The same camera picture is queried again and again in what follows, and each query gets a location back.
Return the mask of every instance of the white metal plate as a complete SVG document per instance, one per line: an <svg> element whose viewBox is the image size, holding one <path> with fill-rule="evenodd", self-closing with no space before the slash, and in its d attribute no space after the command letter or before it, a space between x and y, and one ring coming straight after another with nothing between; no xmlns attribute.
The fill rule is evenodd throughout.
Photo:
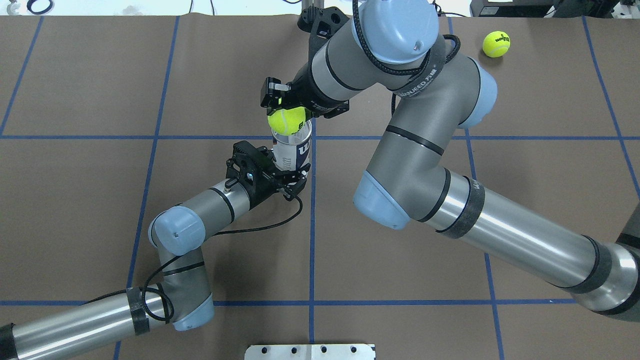
<svg viewBox="0 0 640 360"><path fill-rule="evenodd" d="M244 360L284 359L375 360L376 346L371 344L253 345L244 352Z"/></svg>

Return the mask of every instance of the silver metal tube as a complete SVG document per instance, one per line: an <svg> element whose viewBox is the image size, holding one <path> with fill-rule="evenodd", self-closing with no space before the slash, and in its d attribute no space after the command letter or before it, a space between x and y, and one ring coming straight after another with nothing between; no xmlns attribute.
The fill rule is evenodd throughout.
<svg viewBox="0 0 640 360"><path fill-rule="evenodd" d="M595 249L587 238L491 190L485 194L480 217L463 241L563 288L589 276Z"/></svg>
<svg viewBox="0 0 640 360"><path fill-rule="evenodd" d="M147 293L147 305L154 314L163 315L159 296ZM164 325L149 318L149 328ZM68 359L134 336L134 326L126 294L82 305L13 328L20 360Z"/></svg>

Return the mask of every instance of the yellow tennis ball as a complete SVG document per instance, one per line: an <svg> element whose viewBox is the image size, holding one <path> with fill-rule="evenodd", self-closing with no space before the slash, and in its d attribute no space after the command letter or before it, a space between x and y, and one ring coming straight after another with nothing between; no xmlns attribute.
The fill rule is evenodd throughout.
<svg viewBox="0 0 640 360"><path fill-rule="evenodd" d="M490 58L499 58L504 55L511 46L511 39L504 31L494 31L484 38L482 50Z"/></svg>
<svg viewBox="0 0 640 360"><path fill-rule="evenodd" d="M307 121L307 112L304 107L290 110L278 110L267 117L269 126L278 134L293 135L300 131Z"/></svg>

